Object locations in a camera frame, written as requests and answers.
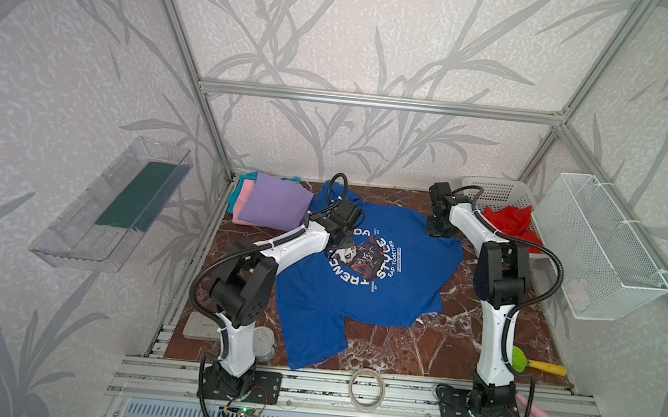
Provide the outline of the blue printed t shirt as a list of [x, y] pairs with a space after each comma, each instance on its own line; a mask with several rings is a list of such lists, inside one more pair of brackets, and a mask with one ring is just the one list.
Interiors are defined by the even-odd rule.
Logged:
[[457, 272], [464, 249], [456, 238], [431, 237], [423, 215], [407, 207], [366, 202], [327, 183], [313, 198], [324, 208], [341, 195], [365, 218], [352, 246], [305, 257], [276, 277], [276, 302], [291, 369], [324, 362], [344, 351], [345, 322], [411, 327], [441, 311], [441, 290]]

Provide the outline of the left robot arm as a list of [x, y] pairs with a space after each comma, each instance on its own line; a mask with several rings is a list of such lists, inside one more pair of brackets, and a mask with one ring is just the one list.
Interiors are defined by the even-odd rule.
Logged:
[[307, 256], [352, 246], [356, 227], [309, 221], [278, 237], [240, 243], [215, 263], [209, 297], [219, 329], [220, 368], [233, 379], [255, 367], [253, 334], [269, 304], [276, 277]]

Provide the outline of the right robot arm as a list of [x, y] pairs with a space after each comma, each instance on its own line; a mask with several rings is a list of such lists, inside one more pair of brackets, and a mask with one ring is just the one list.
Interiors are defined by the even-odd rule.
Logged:
[[515, 400], [517, 371], [512, 351], [518, 305], [529, 289], [528, 269], [523, 265], [528, 261], [529, 248], [486, 221], [470, 201], [435, 198], [432, 212], [427, 219], [428, 234], [435, 238], [462, 234], [472, 243], [478, 258], [473, 287], [481, 301], [483, 337], [469, 407], [471, 412], [484, 415]]

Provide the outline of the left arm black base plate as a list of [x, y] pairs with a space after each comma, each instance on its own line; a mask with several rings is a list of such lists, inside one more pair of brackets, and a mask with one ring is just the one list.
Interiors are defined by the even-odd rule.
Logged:
[[262, 371], [253, 366], [241, 377], [233, 377], [215, 361], [204, 366], [200, 394], [209, 400], [234, 400], [275, 405], [282, 390], [280, 372]]

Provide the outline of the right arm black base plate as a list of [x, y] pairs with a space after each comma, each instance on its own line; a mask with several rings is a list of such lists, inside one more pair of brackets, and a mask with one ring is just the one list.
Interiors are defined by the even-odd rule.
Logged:
[[515, 392], [510, 386], [469, 390], [440, 384], [435, 388], [441, 417], [521, 417]]

